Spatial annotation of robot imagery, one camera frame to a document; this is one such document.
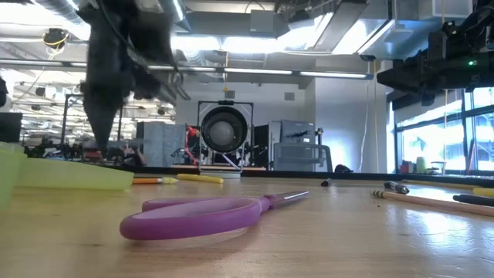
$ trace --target table surface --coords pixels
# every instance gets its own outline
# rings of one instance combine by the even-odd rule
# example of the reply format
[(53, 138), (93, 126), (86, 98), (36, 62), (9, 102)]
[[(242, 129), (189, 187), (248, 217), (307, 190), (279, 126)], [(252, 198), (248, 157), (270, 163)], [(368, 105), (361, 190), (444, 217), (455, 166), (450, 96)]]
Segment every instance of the table surface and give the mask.
[[(126, 192), (17, 188), (0, 213), (0, 277), (494, 277), (492, 218), (385, 199), (382, 184), (243, 178)], [(143, 201), (309, 190), (257, 225), (215, 236), (131, 242), (120, 220)], [(459, 190), (411, 186), (450, 199)]]

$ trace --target scissors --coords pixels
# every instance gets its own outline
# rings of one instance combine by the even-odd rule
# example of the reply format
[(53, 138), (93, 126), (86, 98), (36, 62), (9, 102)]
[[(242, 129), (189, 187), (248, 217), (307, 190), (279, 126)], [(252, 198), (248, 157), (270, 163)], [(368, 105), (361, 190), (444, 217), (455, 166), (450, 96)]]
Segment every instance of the scissors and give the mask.
[(268, 209), (289, 204), (309, 192), (288, 192), (260, 198), (164, 198), (146, 201), (142, 212), (120, 224), (133, 240), (181, 239), (245, 228)]

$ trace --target wooden table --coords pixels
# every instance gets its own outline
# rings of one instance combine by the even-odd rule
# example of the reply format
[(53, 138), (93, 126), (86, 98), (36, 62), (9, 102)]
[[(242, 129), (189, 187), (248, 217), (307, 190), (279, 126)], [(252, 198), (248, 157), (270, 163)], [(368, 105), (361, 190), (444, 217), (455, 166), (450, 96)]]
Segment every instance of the wooden table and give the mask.
[[(371, 198), (381, 185), (319, 183), (243, 178), (128, 192), (18, 188), (0, 214), (0, 277), (494, 277), (492, 218)], [(294, 190), (310, 190), (310, 197), (237, 232), (131, 242), (118, 231), (124, 216), (152, 198)], [(453, 192), (411, 190), (434, 198)]]

